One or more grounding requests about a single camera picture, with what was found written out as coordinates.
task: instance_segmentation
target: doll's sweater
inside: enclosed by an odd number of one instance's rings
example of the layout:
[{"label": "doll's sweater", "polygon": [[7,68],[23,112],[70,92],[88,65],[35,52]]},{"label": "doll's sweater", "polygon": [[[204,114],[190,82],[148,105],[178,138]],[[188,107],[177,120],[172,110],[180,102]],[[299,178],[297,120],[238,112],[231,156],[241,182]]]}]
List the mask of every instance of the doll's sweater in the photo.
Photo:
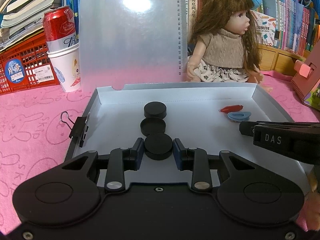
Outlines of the doll's sweater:
[{"label": "doll's sweater", "polygon": [[216,35],[200,35],[207,49],[202,57],[207,65],[243,68],[244,50],[241,35],[220,29]]}]

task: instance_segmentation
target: metal clip handle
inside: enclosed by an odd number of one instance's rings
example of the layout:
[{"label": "metal clip handle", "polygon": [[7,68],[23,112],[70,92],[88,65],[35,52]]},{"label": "metal clip handle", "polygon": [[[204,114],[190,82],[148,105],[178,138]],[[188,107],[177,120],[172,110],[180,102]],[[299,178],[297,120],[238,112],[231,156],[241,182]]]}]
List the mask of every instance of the metal clip handle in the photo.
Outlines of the metal clip handle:
[{"label": "metal clip handle", "polygon": [[65,123],[65,124],[70,128],[70,130],[72,130],[72,128],[70,127],[70,125],[69,125],[67,122],[65,122],[65,121],[62,120],[62,116],[63,116],[64,113],[67,114],[67,117],[68,117],[69,121],[72,122],[73,124],[75,124],[75,123],[70,119],[69,114],[68,114],[67,111],[63,111],[63,112],[61,113],[61,115],[60,115],[60,121],[63,122],[63,123]]}]

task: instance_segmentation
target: doll's head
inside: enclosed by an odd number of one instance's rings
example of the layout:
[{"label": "doll's head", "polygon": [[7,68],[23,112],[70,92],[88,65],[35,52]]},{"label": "doll's head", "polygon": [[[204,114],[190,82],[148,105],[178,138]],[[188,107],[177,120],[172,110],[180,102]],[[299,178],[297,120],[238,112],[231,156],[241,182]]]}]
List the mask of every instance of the doll's head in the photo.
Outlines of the doll's head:
[{"label": "doll's head", "polygon": [[199,35],[225,29],[231,33],[242,35],[246,63],[250,70],[254,65],[259,68],[260,54],[256,35],[256,23],[250,9],[252,0],[203,0],[202,9],[193,26],[191,41],[196,42]]}]

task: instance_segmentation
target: white floral skirt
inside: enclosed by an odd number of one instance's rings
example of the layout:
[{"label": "white floral skirt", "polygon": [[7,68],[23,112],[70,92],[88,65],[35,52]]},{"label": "white floral skirt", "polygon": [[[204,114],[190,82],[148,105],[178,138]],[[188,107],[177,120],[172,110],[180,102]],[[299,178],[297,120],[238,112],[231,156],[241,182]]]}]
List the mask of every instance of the white floral skirt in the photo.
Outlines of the white floral skirt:
[{"label": "white floral skirt", "polygon": [[207,65],[203,60],[200,67],[195,69],[195,74],[203,82],[246,82],[249,79],[244,68],[222,68]]}]

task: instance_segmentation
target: red can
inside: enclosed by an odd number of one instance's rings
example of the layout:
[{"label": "red can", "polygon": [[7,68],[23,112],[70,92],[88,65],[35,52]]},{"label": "red can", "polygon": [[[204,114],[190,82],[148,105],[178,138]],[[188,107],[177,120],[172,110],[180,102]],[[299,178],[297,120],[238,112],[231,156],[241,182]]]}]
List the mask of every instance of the red can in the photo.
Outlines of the red can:
[{"label": "red can", "polygon": [[69,6],[45,13],[42,24],[50,52],[68,48],[78,42],[74,14]]}]

